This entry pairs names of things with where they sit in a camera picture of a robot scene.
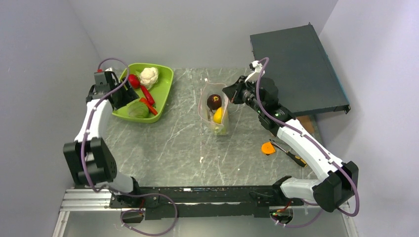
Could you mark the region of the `green cabbage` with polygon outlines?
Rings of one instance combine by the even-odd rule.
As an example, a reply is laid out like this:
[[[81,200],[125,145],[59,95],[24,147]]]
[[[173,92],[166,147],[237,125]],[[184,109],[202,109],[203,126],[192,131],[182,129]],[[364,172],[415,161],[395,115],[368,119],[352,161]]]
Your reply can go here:
[[[140,101],[134,101],[127,108],[127,114],[132,118],[146,118],[149,115],[149,108],[147,105]]]

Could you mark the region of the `dark purple onion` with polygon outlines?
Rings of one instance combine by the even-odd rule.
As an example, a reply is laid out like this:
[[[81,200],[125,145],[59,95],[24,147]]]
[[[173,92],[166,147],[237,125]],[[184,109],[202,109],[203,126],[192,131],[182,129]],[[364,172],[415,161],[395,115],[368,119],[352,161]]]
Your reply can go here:
[[[207,98],[207,107],[215,111],[222,106],[222,97],[218,94],[212,94]]]

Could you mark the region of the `clear zip top bag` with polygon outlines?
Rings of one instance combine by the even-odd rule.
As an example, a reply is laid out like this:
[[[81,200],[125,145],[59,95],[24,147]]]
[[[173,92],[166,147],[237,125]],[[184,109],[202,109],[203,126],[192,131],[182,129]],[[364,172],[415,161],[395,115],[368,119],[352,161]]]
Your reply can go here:
[[[202,93],[201,93],[201,97],[200,97],[200,101],[199,101],[199,105],[198,105],[198,114],[201,117],[204,124],[207,125],[209,130],[210,130],[210,126],[212,124],[215,124],[212,121],[212,117],[213,117],[213,114],[215,113],[216,110],[212,111],[207,107],[207,98],[212,94],[218,94],[222,97],[222,107],[225,110],[225,114],[224,114],[222,124],[225,125],[228,128],[229,118],[228,118],[228,109],[227,108],[228,108],[229,100],[228,100],[227,96],[222,91],[222,89],[224,87],[226,87],[226,84],[210,83],[210,82],[206,81],[206,84],[205,84],[204,88],[202,89]]]

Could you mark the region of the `yellow bell pepper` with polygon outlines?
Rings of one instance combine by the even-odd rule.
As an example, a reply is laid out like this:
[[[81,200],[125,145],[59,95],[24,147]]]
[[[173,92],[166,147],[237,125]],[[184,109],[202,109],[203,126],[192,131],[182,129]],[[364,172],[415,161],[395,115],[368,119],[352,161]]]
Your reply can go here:
[[[213,114],[212,121],[214,123],[217,123],[217,124],[222,124],[223,123],[224,114],[225,114],[224,108],[223,107],[219,107],[215,111],[215,113]]]

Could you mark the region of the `orange carrot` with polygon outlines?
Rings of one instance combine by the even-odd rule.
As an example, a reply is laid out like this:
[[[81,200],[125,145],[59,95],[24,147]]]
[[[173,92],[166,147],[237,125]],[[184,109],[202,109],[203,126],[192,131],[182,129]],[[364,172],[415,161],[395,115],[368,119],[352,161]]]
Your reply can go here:
[[[148,108],[148,110],[151,114],[153,114],[154,116],[156,116],[158,114],[158,111],[147,101],[147,99],[141,97],[139,99],[139,101],[144,103],[147,106],[147,108]]]

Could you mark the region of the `green celery stalk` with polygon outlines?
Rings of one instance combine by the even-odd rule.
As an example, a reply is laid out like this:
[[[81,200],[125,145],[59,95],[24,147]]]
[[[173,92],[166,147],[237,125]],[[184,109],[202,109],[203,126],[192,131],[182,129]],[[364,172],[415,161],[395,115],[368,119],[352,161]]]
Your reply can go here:
[[[227,135],[228,133],[227,127],[223,124],[217,124],[217,123],[212,124],[210,126],[210,130],[214,135],[217,135],[217,136],[224,136],[224,135]]]

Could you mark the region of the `red chili pepper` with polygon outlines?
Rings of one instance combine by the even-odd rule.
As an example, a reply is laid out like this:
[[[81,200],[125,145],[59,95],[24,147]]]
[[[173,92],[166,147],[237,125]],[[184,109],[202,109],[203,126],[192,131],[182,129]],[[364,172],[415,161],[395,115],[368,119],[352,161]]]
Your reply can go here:
[[[140,85],[140,89],[143,92],[146,100],[148,101],[148,103],[153,106],[155,104],[155,100],[152,97],[152,95],[150,94],[149,90],[144,86],[144,85]]]

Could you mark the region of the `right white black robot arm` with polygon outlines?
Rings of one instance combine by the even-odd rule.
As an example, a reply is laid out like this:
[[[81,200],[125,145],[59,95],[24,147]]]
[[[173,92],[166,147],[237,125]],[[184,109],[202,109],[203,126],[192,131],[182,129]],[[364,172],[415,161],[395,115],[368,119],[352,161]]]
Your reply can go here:
[[[315,180],[285,176],[273,185],[272,198],[284,205],[292,198],[314,201],[326,212],[339,209],[350,198],[355,198],[356,216],[360,209],[357,190],[358,166],[343,162],[332,155],[306,132],[300,121],[278,100],[278,89],[273,80],[263,78],[263,85],[245,81],[241,76],[234,84],[223,88],[223,93],[233,104],[246,104],[258,113],[261,125],[296,153],[296,159],[314,171]]]

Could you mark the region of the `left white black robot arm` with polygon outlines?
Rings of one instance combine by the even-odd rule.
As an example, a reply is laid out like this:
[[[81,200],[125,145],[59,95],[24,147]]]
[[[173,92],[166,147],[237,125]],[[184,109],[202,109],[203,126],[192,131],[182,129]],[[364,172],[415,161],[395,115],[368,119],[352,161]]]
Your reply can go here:
[[[136,207],[142,193],[135,178],[119,172],[116,161],[104,141],[113,110],[111,98],[101,98],[111,90],[107,84],[93,85],[86,97],[87,111],[82,128],[73,142],[63,146],[63,154],[77,186],[89,186],[99,191],[108,188],[123,195],[123,202]]]

